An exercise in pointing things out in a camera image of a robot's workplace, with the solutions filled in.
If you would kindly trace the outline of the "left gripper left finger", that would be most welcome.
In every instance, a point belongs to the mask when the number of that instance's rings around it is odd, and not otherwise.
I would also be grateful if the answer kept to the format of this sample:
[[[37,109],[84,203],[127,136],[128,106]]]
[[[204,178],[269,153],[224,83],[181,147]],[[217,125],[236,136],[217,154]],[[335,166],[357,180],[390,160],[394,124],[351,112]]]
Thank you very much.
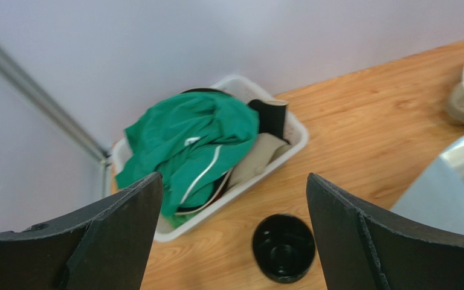
[[[0,233],[0,289],[139,289],[163,201],[155,172],[76,211]]]

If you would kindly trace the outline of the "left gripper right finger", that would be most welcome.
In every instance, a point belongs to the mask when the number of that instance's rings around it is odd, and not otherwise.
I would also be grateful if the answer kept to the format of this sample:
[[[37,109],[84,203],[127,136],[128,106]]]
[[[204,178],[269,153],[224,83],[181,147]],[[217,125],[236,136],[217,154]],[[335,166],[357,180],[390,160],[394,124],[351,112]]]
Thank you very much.
[[[392,213],[314,173],[306,198],[328,289],[464,289],[464,235]]]

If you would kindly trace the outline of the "black cup stack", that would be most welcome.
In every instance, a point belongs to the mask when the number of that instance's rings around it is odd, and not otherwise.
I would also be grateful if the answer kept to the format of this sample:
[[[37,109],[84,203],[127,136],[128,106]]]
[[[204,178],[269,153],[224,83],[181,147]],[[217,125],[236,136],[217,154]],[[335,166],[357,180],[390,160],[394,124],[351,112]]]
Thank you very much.
[[[281,284],[301,280],[316,256],[312,231],[290,214],[274,214],[261,221],[253,234],[252,251],[261,272]]]

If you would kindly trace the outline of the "white paper bag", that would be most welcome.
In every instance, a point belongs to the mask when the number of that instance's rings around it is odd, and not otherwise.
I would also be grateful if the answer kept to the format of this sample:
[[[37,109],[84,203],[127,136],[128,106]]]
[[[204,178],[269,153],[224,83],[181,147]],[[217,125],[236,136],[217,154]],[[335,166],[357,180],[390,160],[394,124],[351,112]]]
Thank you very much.
[[[464,66],[461,82],[464,87]],[[391,211],[427,226],[464,234],[464,136],[439,154]]]

